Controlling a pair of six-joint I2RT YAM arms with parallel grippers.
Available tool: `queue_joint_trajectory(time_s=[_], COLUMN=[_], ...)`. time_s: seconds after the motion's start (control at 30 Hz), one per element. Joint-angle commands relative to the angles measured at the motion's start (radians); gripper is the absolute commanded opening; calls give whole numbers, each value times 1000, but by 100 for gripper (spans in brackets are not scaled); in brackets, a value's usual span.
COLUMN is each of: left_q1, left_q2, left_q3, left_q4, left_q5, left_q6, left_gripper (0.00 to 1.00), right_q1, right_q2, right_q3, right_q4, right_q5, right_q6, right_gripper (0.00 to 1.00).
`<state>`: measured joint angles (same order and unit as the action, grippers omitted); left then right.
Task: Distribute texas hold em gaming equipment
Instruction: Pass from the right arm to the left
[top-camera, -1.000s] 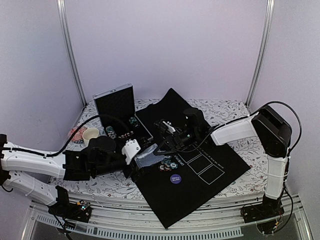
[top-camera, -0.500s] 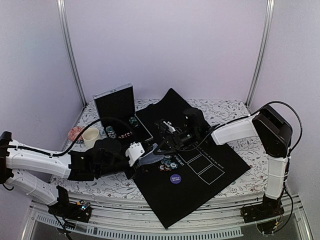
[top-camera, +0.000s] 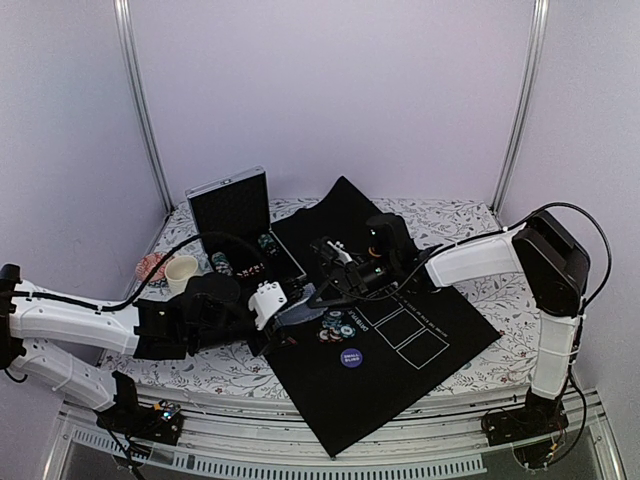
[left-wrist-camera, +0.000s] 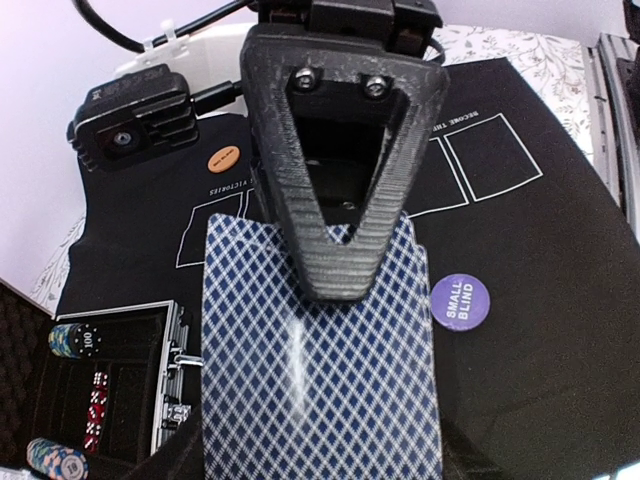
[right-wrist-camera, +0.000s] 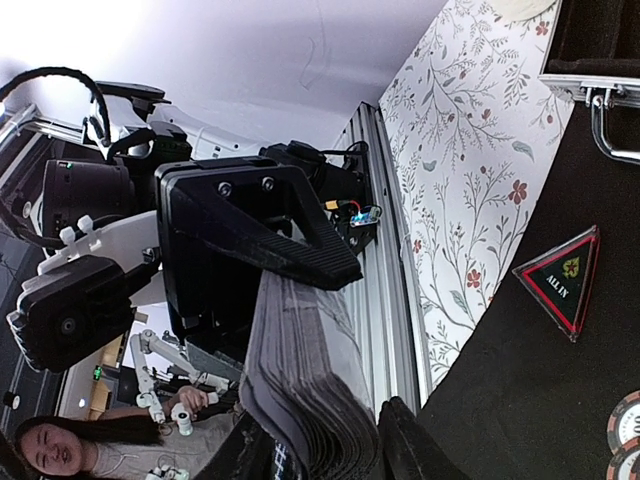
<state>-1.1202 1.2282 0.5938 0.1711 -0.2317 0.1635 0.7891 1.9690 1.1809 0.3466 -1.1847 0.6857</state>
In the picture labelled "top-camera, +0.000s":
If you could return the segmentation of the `chip pile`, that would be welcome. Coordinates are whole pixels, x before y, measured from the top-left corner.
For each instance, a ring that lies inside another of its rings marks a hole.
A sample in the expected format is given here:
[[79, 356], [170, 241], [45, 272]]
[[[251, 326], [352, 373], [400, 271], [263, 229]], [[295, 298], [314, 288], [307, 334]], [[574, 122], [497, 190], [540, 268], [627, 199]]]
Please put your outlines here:
[[328, 311], [321, 317], [317, 338], [321, 343], [339, 343], [354, 338], [355, 328], [346, 322], [342, 311]]

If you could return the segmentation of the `purple small blind button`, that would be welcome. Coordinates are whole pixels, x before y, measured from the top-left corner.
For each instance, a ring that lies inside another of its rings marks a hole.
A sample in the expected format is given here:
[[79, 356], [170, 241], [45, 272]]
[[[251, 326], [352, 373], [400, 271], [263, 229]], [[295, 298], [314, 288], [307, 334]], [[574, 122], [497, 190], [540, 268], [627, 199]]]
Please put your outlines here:
[[347, 348], [340, 354], [340, 362], [346, 368], [357, 368], [363, 362], [363, 354], [356, 348]]

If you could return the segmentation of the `green poker chip stack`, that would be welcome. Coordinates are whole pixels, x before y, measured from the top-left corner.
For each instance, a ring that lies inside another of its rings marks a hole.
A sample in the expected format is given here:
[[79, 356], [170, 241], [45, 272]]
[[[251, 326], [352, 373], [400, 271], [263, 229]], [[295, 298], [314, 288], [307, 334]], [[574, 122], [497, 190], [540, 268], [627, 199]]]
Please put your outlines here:
[[267, 256], [275, 256], [279, 251], [277, 243], [269, 234], [260, 235], [258, 244]]

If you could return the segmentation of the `blue playing card deck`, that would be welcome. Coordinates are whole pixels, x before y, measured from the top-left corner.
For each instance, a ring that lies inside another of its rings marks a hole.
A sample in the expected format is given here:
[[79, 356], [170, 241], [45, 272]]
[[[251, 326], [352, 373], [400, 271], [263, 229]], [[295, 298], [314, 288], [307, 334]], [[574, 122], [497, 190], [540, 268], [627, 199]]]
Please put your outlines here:
[[304, 285], [296, 292], [292, 303], [287, 304], [276, 314], [275, 324], [280, 327], [299, 325], [323, 315], [327, 310], [326, 307], [311, 308], [307, 304], [315, 292], [316, 288], [313, 283]]

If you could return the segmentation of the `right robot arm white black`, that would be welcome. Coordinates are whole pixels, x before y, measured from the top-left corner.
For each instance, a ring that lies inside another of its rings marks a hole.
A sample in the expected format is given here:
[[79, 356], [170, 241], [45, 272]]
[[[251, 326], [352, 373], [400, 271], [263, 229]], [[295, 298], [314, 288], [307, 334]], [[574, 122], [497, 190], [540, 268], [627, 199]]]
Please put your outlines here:
[[404, 219], [370, 217], [368, 251], [350, 253], [329, 237], [312, 244], [323, 282], [307, 304], [312, 309], [347, 308], [358, 301], [383, 301], [424, 280], [438, 291], [462, 281], [494, 275], [525, 276], [540, 312], [538, 356], [517, 427], [537, 436], [552, 424], [579, 351], [591, 268], [584, 247], [550, 214], [546, 204], [511, 226], [446, 246], [420, 250]]

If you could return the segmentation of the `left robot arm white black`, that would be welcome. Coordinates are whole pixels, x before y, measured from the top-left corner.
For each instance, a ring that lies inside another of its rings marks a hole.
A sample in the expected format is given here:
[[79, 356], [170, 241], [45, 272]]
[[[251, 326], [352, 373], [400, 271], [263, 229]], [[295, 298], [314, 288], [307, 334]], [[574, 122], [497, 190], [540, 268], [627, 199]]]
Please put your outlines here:
[[189, 278], [185, 290], [168, 300], [135, 292], [114, 303], [38, 287], [22, 279], [19, 266], [3, 265], [2, 370], [16, 383], [38, 378], [96, 412], [108, 411], [126, 433], [141, 433], [149, 415], [137, 403], [134, 381], [119, 372], [102, 374], [53, 343], [84, 344], [143, 360], [183, 360], [265, 333], [289, 302], [285, 289], [256, 247], [228, 233], [210, 236], [253, 256], [264, 266], [263, 281], [247, 287], [212, 272]]

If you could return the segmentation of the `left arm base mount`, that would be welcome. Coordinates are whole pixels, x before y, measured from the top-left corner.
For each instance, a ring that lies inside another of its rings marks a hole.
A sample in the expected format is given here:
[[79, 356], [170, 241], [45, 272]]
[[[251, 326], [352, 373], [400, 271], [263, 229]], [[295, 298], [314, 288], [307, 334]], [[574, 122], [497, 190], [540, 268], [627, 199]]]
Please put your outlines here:
[[127, 438], [176, 446], [184, 423], [181, 406], [168, 400], [143, 406], [132, 378], [117, 371], [112, 377], [116, 385], [114, 405], [96, 413], [97, 426]]

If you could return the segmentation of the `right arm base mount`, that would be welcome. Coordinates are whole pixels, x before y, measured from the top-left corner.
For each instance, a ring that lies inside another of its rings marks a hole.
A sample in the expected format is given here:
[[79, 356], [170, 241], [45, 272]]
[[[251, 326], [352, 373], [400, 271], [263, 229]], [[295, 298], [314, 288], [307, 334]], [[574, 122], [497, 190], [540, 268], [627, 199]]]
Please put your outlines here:
[[491, 409], [481, 418], [481, 430], [490, 446], [548, 435], [545, 441], [514, 449], [516, 460], [530, 469], [543, 468], [554, 459], [560, 440], [552, 439], [551, 435], [562, 438], [568, 425], [560, 398], [547, 399], [531, 391], [526, 393], [523, 406], [511, 410]]

